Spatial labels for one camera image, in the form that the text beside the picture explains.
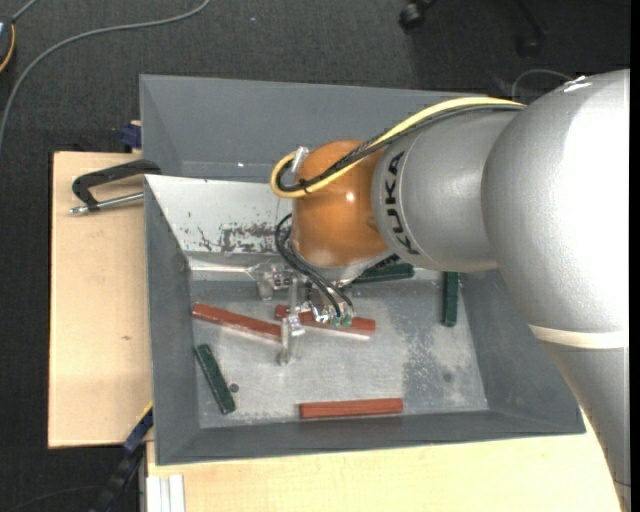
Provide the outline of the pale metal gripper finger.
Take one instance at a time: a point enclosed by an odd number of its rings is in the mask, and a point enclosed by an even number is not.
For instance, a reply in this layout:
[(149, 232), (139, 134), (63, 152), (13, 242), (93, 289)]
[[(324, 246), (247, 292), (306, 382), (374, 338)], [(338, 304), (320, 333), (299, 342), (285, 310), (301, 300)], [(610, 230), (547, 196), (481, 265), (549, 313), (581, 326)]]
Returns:
[(256, 275), (258, 297), (272, 300), (276, 291), (286, 290), (288, 297), (296, 296), (296, 273), (287, 267), (265, 267)]
[(288, 365), (299, 358), (299, 349), (305, 328), (297, 314), (287, 314), (281, 320), (281, 349), (277, 356), (279, 365)]

